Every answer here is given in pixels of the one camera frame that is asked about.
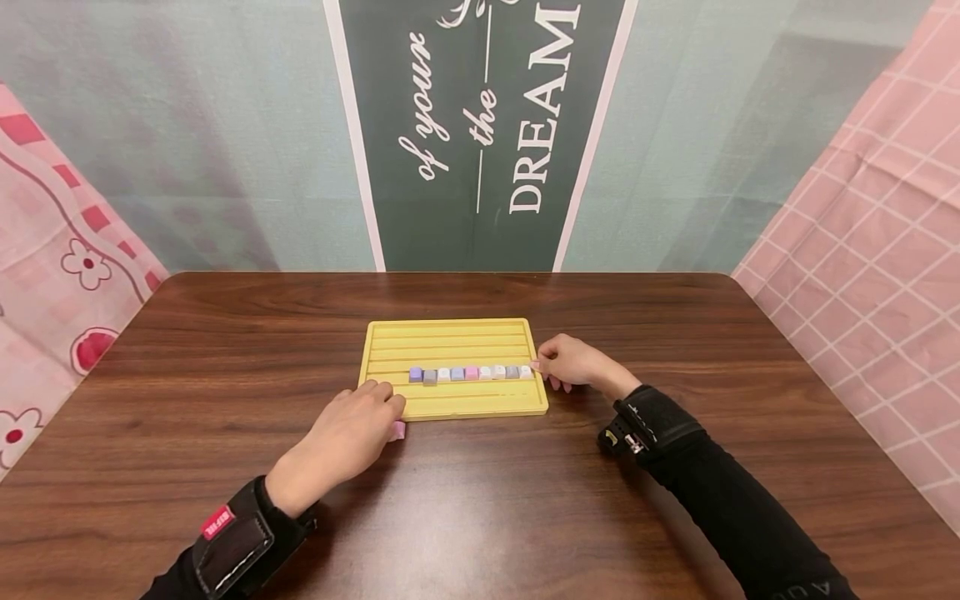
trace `backdrop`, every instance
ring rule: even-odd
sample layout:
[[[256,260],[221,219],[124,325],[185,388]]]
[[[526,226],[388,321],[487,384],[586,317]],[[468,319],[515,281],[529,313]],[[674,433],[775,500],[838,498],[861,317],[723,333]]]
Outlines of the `backdrop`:
[[[172,272],[728,272],[928,4],[3,0],[0,77]]]

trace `pink checkered cloth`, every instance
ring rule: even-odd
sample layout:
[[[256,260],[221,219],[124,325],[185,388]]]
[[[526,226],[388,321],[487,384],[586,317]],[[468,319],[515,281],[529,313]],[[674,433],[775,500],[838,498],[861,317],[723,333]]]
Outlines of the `pink checkered cloth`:
[[[167,272],[0,82],[0,479]]]
[[[939,0],[733,276],[960,533],[960,1]]]

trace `black wrist brace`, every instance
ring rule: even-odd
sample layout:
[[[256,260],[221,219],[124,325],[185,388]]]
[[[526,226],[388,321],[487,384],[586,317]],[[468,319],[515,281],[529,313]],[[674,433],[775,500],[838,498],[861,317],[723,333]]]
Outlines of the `black wrist brace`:
[[[674,442],[703,426],[669,396],[641,385],[613,403],[617,416],[597,434],[600,447],[610,454],[627,450],[643,466],[661,456]]]
[[[261,475],[204,524],[193,545],[193,570],[209,600],[248,598],[317,528],[311,507],[292,519],[274,506]]]

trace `white lettering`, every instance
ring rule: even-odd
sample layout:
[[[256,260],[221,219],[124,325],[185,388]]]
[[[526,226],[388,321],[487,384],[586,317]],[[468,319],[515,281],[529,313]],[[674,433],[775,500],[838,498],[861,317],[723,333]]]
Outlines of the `white lettering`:
[[[534,14],[534,21],[537,22],[543,29],[550,32],[557,39],[553,40],[549,44],[543,46],[539,50],[535,50],[530,54],[530,61],[527,63],[527,68],[530,69],[535,64],[561,64],[564,66],[564,71],[570,68],[570,53],[567,52],[562,59],[551,59],[550,55],[560,52],[563,48],[569,46],[573,43],[573,38],[560,31],[554,23],[571,23],[573,29],[577,29],[577,20],[580,18],[580,5],[577,5],[576,10],[574,11],[554,11],[549,9],[542,9],[540,3],[537,3],[537,12]]]
[[[520,194],[531,193],[537,197],[536,204],[519,204],[516,199]],[[510,211],[508,214],[514,214],[518,210],[533,210],[534,212],[540,214],[540,189],[535,185],[527,184],[521,185],[516,190],[514,190],[513,196],[510,197]]]
[[[437,123],[433,115],[430,114],[433,110],[433,101],[430,100],[430,95],[427,91],[433,88],[433,81],[430,79],[433,71],[430,70],[430,66],[427,64],[430,60],[430,52],[426,49],[426,38],[423,37],[423,34],[414,34],[411,32],[410,41],[412,42],[410,44],[410,52],[414,55],[414,59],[417,60],[417,62],[411,62],[410,66],[413,67],[417,75],[420,75],[419,77],[414,75],[414,85],[417,87],[417,90],[419,90],[414,92],[414,104],[419,109],[414,113],[414,116],[420,121],[414,129],[417,130],[417,133],[419,133],[423,139],[426,139],[427,135],[433,133],[444,142],[450,141],[449,132],[447,132],[443,125]]]
[[[527,158],[526,156],[521,156],[516,160],[516,165],[514,165],[514,183],[518,180],[536,180],[540,183],[546,182],[546,169],[543,169],[542,173],[537,173],[537,170],[546,166],[546,163],[550,162],[550,153],[547,153],[546,156],[534,162],[533,159]],[[525,171],[520,171],[520,167],[526,167]]]
[[[400,147],[403,150],[406,150],[413,156],[419,158],[423,164],[417,168],[417,172],[420,173],[420,176],[427,181],[432,181],[433,178],[437,177],[433,172],[433,167],[440,167],[445,171],[449,171],[450,168],[445,164],[433,157],[433,154],[429,150],[421,150],[417,147],[417,144],[410,141],[409,138],[401,136],[396,139],[400,144]]]
[[[534,103],[535,105],[546,108],[550,113],[555,116],[560,116],[560,104],[553,106],[553,91],[559,89],[564,91],[564,86],[566,85],[566,73],[564,72],[560,77],[553,80],[552,82],[547,82],[543,85],[538,85],[537,87],[531,89],[528,92],[523,93],[523,97]]]
[[[546,148],[548,153],[553,152],[553,133],[557,130],[557,121],[556,119],[547,119],[546,122],[550,125],[550,137],[543,139],[540,137],[540,130],[543,129],[542,123],[531,125],[530,121],[520,121],[520,134],[516,137],[516,148],[518,150],[522,148]],[[523,137],[523,130],[528,125],[534,131],[533,137]]]
[[[484,146],[490,146],[493,144],[493,126],[491,123],[496,120],[492,110],[496,106],[496,96],[493,95],[492,91],[485,89],[480,92],[480,105],[483,106],[484,111],[480,113],[479,117],[473,116],[466,108],[464,108],[464,115],[474,125],[469,129],[473,139]]]

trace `hand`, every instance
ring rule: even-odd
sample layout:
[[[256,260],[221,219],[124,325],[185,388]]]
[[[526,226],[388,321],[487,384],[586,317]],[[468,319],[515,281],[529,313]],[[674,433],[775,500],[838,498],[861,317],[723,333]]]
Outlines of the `hand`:
[[[537,349],[530,367],[550,381],[555,391],[570,392],[574,385],[589,385],[604,396],[623,398],[640,385],[639,379],[597,348],[565,333]]]
[[[310,432],[267,474],[274,505],[296,518],[327,492],[367,470],[394,435],[407,400],[370,380],[336,395]]]

